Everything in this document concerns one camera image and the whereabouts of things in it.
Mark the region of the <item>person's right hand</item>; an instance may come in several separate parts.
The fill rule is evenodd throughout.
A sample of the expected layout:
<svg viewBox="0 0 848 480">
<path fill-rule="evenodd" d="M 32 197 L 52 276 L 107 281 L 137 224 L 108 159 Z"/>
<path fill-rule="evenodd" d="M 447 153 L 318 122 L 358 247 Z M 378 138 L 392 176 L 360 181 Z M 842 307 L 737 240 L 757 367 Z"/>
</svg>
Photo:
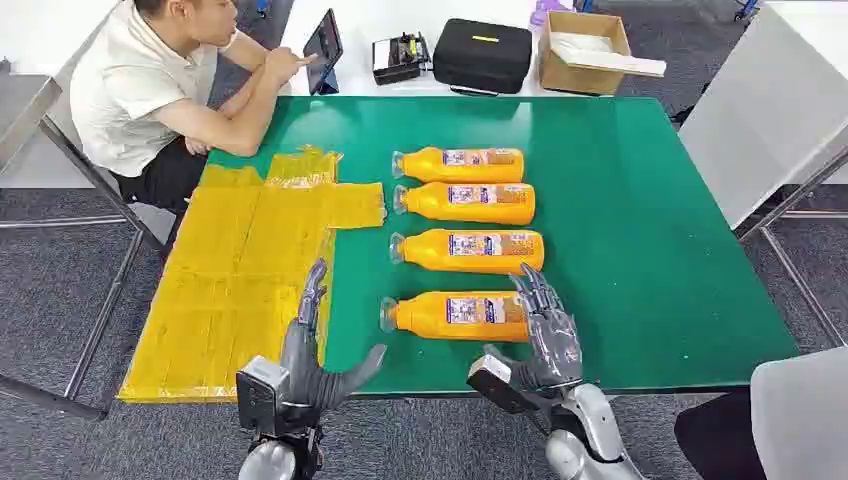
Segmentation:
<svg viewBox="0 0 848 480">
<path fill-rule="evenodd" d="M 313 63 L 318 58 L 311 54 L 301 58 L 288 47 L 278 47 L 271 50 L 264 62 L 264 73 L 273 79 L 278 86 L 287 83 L 302 67 Z"/>
</svg>

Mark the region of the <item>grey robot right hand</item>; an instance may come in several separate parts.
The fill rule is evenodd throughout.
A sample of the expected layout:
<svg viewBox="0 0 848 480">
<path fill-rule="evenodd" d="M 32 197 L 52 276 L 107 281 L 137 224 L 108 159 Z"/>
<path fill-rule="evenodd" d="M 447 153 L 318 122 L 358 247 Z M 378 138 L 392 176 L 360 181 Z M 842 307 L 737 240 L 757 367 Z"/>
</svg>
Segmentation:
<svg viewBox="0 0 848 480">
<path fill-rule="evenodd" d="M 520 390 L 542 391 L 580 383 L 582 350 L 574 316 L 540 271 L 526 263 L 521 265 L 521 271 L 509 278 L 527 314 L 527 336 L 533 355 L 516 361 L 492 344 L 486 344 L 484 352 L 509 368 L 510 384 Z"/>
</svg>

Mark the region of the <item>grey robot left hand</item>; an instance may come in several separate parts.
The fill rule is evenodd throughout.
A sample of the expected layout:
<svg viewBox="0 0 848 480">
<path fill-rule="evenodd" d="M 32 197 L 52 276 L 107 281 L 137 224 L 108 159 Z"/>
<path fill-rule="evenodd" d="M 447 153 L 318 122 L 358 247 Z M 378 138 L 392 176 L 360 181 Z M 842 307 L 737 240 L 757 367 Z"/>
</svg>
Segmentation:
<svg viewBox="0 0 848 480">
<path fill-rule="evenodd" d="M 286 401 L 305 405 L 314 412 L 334 409 L 380 370 L 387 346 L 374 345 L 366 357 L 344 372 L 332 372 L 318 363 L 316 332 L 318 313 L 327 286 L 323 284 L 327 262 L 319 257 L 310 268 L 297 315 L 289 323 L 280 363 L 289 371 Z"/>
</svg>

